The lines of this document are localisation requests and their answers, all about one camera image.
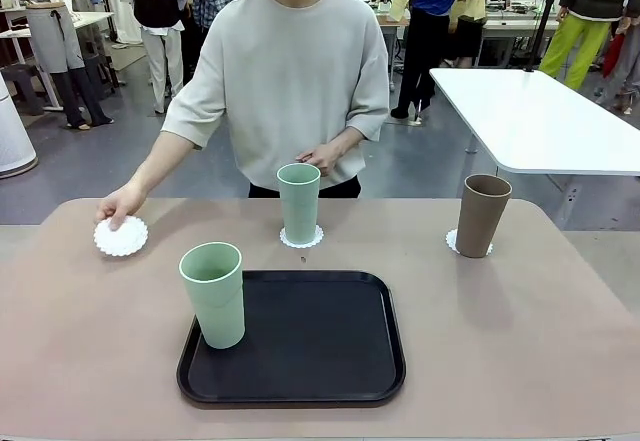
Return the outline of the person's right hand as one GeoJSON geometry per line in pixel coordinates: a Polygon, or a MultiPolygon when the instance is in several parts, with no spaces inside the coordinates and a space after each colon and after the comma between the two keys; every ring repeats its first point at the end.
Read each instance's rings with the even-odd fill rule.
{"type": "Polygon", "coordinates": [[[119,189],[103,198],[96,212],[97,224],[107,221],[112,231],[117,231],[126,218],[135,214],[145,201],[140,192],[119,189]]]}

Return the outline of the person's left hand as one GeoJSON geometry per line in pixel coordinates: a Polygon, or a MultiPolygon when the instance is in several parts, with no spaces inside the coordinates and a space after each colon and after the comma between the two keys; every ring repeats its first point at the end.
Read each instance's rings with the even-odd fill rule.
{"type": "Polygon", "coordinates": [[[339,157],[339,149],[333,144],[328,143],[299,154],[296,157],[296,161],[315,166],[323,177],[327,177],[333,170],[339,157]]]}

